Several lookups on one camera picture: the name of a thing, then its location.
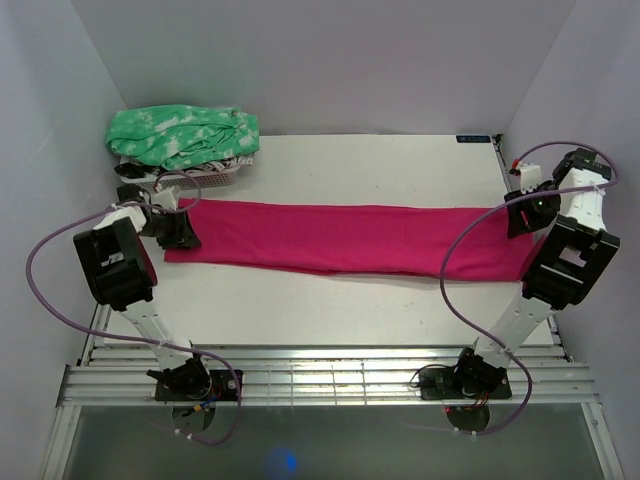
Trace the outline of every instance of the pink cloth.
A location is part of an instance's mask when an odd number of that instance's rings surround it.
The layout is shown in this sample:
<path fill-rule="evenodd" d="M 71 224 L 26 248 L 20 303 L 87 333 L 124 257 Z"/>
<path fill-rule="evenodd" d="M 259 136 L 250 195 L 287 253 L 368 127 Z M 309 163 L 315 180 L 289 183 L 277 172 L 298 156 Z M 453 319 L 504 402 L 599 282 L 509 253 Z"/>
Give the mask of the pink cloth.
<path fill-rule="evenodd" d="M 437 277 L 453 240 L 486 210 L 202 200 L 189 211 L 202 248 L 167 250 L 165 260 L 325 275 Z M 516 281 L 531 246 L 528 235 L 507 239 L 507 214 L 498 212 L 458 246 L 447 267 L 447 277 Z"/>

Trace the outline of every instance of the wall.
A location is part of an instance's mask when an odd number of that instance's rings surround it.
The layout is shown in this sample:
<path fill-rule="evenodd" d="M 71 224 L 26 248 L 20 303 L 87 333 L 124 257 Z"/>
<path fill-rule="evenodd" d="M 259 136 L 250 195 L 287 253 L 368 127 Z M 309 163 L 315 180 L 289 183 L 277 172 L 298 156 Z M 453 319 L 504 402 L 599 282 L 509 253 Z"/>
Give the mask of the wall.
<path fill-rule="evenodd" d="M 621 250 L 579 306 L 559 315 L 568 351 L 588 360 L 628 478 L 640 477 L 640 5 L 578 0 L 506 132 L 509 159 L 536 143 L 591 143 L 620 165 L 605 221 Z M 550 168 L 567 148 L 535 157 Z"/>
<path fill-rule="evenodd" d="M 68 0 L 0 0 L 2 478 L 37 478 L 64 365 L 83 343 L 27 290 L 25 258 L 45 234 L 113 200 L 102 138 L 123 107 Z M 94 302 L 70 238 L 35 269 L 50 299 L 88 323 Z"/>
<path fill-rule="evenodd" d="M 73 0 L 132 107 L 263 133 L 501 132 L 575 0 Z"/>

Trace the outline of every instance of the laundry basket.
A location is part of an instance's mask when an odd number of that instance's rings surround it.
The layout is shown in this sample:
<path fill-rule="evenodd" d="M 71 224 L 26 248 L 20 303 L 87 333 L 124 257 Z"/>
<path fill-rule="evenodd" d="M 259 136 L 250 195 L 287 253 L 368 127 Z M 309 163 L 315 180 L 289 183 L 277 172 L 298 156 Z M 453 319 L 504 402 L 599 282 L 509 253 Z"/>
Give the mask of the laundry basket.
<path fill-rule="evenodd" d="M 233 185 L 236 182 L 236 176 L 238 170 L 243 165 L 251 165 L 253 158 L 249 161 L 245 160 L 243 162 L 233 162 L 230 166 L 225 168 L 224 170 L 212 170 L 212 171 L 201 171 L 201 170 L 190 170 L 187 174 L 196 179 L 200 188 L 209 188 L 209 187 L 223 187 L 226 185 Z M 121 157 L 120 163 L 127 163 L 128 159 L 126 157 Z M 142 178 L 125 178 L 120 176 L 120 179 L 124 183 L 132 183 L 134 185 L 138 185 L 145 190 L 151 190 L 153 188 L 153 183 L 156 181 L 156 176 L 147 174 Z M 170 187 L 176 185 L 180 187 L 181 190 L 196 190 L 197 187 L 194 183 L 181 175 L 165 175 L 162 177 L 162 185 Z"/>

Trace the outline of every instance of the metal frame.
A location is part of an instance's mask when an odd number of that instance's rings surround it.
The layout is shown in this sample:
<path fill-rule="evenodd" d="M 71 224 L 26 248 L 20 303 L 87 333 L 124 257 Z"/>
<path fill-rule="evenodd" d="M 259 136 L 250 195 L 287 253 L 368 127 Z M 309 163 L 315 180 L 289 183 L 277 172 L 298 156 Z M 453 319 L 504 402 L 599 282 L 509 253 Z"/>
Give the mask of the metal frame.
<path fill-rule="evenodd" d="M 505 183 L 508 166 L 494 141 Z M 98 307 L 92 327 L 105 330 L 109 308 Z M 567 359 L 555 319 L 548 319 L 555 345 L 522 347 L 517 354 L 535 381 L 531 403 L 572 403 L 582 406 L 604 477 L 624 478 L 599 403 L 589 367 Z M 375 348 L 249 348 L 198 346 L 227 359 L 244 375 L 245 406 L 425 405 L 419 392 L 409 387 L 415 371 L 427 364 L 453 365 L 460 347 Z M 63 478 L 83 406 L 148 406 L 167 404 L 153 400 L 155 381 L 145 375 L 158 368 L 147 346 L 106 346 L 89 336 L 78 367 L 67 370 L 41 478 Z M 223 368 L 208 361 L 209 368 Z M 509 368 L 514 396 L 495 404 L 517 404 L 526 381 L 518 368 Z"/>

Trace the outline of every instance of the black mounting plate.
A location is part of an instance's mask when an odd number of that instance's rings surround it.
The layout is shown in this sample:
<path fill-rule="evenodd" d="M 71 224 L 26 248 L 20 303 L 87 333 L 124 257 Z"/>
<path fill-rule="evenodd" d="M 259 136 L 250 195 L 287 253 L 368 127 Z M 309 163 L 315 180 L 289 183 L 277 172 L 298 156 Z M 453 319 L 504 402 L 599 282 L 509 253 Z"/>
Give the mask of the black mounting plate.
<path fill-rule="evenodd" d="M 420 397 L 423 400 L 463 400 L 466 399 L 459 389 L 454 388 L 454 367 L 424 368 L 419 374 Z M 479 392 L 465 392 L 473 397 Z M 499 385 L 489 394 L 489 400 L 507 400 L 512 397 L 509 381 Z"/>
<path fill-rule="evenodd" d="M 242 370 L 234 370 L 240 380 L 240 388 L 242 388 Z M 234 385 L 233 377 L 229 370 L 209 370 L 211 375 L 212 389 L 218 397 L 218 402 L 237 402 L 238 388 Z M 194 402 L 205 401 L 207 398 L 197 399 L 190 398 L 187 395 L 172 393 L 164 384 L 158 382 L 156 384 L 156 393 L 153 398 L 159 402 Z"/>

